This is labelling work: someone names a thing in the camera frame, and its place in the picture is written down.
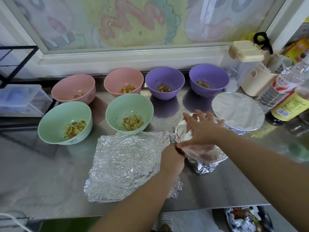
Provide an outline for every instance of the clear water bottle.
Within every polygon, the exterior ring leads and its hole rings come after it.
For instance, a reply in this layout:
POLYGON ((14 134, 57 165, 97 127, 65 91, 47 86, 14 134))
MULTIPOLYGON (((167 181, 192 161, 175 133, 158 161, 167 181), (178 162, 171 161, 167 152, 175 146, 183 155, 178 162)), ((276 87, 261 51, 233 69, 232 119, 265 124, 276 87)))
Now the clear water bottle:
POLYGON ((290 66, 276 77, 271 86, 264 90, 257 98, 265 112, 272 109, 284 99, 294 88, 309 79, 309 55, 303 61, 290 66))

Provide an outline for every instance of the white cord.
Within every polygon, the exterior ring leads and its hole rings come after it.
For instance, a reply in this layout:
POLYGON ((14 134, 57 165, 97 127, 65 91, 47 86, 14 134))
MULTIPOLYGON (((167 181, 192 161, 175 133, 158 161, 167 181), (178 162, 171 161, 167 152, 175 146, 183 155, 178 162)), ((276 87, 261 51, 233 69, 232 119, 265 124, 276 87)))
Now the white cord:
POLYGON ((15 217, 13 217, 12 215, 10 214, 6 214, 6 213, 0 213, 0 216, 6 216, 6 217, 9 217, 11 218, 16 224, 18 224, 21 228, 23 228, 25 231, 28 231, 28 232, 33 232, 32 230, 30 230, 29 228, 25 227, 24 225, 22 225, 15 217))

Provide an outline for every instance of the green bowl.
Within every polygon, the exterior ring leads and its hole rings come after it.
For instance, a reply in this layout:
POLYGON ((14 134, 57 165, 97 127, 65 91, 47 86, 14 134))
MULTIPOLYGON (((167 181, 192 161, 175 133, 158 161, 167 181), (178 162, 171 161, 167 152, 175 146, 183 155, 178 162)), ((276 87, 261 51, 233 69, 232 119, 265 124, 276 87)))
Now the green bowl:
POLYGON ((154 107, 151 101, 140 94, 125 94, 115 98, 106 109, 106 121, 114 130, 123 134, 137 134, 142 132, 154 114, 154 107), (121 127, 123 118, 133 116, 141 116, 141 121, 144 124, 137 130, 127 131, 126 128, 121 127))
POLYGON ((92 129, 91 109, 83 102, 72 101, 51 109, 41 119, 38 134, 41 140, 50 144, 71 145, 84 140, 92 129), (84 120, 86 127, 71 139, 64 137, 64 127, 84 120))

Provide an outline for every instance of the red ketchup squiggle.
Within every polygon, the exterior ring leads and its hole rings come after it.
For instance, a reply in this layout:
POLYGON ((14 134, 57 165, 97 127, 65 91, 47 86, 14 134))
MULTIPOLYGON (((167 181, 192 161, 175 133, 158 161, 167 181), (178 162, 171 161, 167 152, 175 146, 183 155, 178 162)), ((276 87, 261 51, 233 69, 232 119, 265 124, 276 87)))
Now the red ketchup squiggle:
POLYGON ((99 33, 106 40, 109 38, 116 38, 116 34, 113 32, 112 27, 118 27, 122 31, 131 31, 132 26, 126 18, 126 14, 130 14, 137 18, 142 25, 149 30, 155 29, 154 19, 161 25, 165 24, 164 13, 154 3, 147 2, 144 7, 145 12, 142 12, 127 0, 116 0, 115 8, 118 13, 117 17, 104 14, 101 18, 102 28, 99 30, 99 33))

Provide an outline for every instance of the person's left hand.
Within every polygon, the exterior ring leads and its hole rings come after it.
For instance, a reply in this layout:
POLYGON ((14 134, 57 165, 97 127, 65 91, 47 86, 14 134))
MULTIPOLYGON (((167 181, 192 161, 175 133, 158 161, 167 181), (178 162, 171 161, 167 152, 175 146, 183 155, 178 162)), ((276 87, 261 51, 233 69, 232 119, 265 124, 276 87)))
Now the person's left hand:
POLYGON ((170 175, 179 175, 184 167, 184 155, 176 150, 176 144, 168 145, 161 154, 160 171, 170 175))

